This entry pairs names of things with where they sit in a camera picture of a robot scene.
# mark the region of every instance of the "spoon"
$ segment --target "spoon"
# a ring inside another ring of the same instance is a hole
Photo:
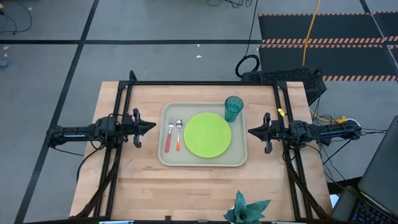
[[[177,136],[177,146],[176,146],[176,150],[177,151],[179,151],[180,150],[180,131],[181,131],[181,128],[182,128],[182,120],[177,120],[176,122],[175,122],[175,126],[177,127],[177,129],[178,129],[178,136]]]

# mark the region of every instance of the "table top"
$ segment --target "table top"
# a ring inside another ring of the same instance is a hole
[[[112,113],[117,86],[117,82],[102,83],[93,121]],[[302,83],[288,83],[288,88],[294,119],[311,122]],[[167,167],[158,160],[160,119],[166,104],[224,102],[231,95],[244,101],[247,129],[260,126],[265,112],[271,113],[271,119],[277,119],[271,86],[133,86],[130,113],[138,108],[144,121],[156,122],[157,126],[141,138],[140,149],[135,148],[132,141],[123,144],[112,219],[164,220],[171,215],[172,220],[224,220],[223,215],[234,205],[236,192],[240,190],[247,203],[271,199],[263,212],[266,216],[263,220],[294,220],[281,142],[274,141],[274,150],[264,154],[265,144],[248,134],[248,159],[244,165],[234,168]],[[284,108],[281,91],[280,97]],[[88,144],[86,156],[92,151]],[[104,153],[105,150],[98,151],[81,168],[71,215],[80,212],[97,190]],[[302,162],[309,191],[330,213],[331,203],[319,153],[310,147],[302,149]],[[104,214],[107,198],[105,192],[101,214]],[[305,217],[301,193],[298,199],[300,213]]]

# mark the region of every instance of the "black floor mat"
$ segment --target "black floor mat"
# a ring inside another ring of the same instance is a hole
[[[373,16],[386,41],[398,44],[398,12],[374,12]]]
[[[260,14],[262,39],[267,44],[302,44],[311,19],[312,14]],[[317,40],[309,42],[311,44],[373,44],[383,41],[370,14],[319,14],[311,38]],[[293,39],[301,39],[301,42],[293,42]]]
[[[398,62],[398,45],[390,45],[389,48],[392,56],[394,56],[394,59],[396,60],[396,62]]]
[[[264,72],[302,67],[303,45],[262,45]],[[396,68],[381,45],[309,45],[306,67],[319,68],[328,81],[393,81]]]

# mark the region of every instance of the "green plant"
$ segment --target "green plant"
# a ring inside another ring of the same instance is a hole
[[[260,224],[260,219],[265,216],[262,212],[267,208],[271,200],[254,202],[246,205],[243,194],[236,193],[235,207],[224,215],[224,218],[231,223]]]

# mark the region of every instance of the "plastic cup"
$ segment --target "plastic cup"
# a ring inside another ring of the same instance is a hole
[[[225,100],[225,120],[232,122],[243,109],[243,101],[237,96],[230,96]]]

